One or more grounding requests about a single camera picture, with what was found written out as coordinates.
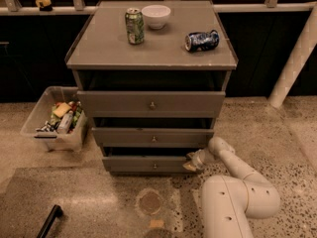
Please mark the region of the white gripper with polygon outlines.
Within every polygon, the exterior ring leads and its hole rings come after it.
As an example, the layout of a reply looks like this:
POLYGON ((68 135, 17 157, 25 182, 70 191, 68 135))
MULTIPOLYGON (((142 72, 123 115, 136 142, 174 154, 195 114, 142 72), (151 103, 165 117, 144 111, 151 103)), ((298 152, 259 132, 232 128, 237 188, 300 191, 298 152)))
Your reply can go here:
POLYGON ((187 162, 183 167, 191 172, 202 171, 212 163, 212 156, 207 149, 188 153, 186 154, 186 158, 191 159, 193 165, 187 162))

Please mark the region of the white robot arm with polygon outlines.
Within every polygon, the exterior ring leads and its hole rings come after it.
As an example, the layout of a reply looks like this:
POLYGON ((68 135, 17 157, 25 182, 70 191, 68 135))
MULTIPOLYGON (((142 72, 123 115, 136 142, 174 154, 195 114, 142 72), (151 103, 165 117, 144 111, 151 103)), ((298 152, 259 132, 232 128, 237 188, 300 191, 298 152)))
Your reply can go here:
POLYGON ((220 160, 229 176, 208 178, 201 189, 204 238, 254 238, 249 218, 264 219, 280 209, 280 195, 262 174, 240 159, 235 149, 220 137, 189 153, 183 166, 202 171, 220 160))

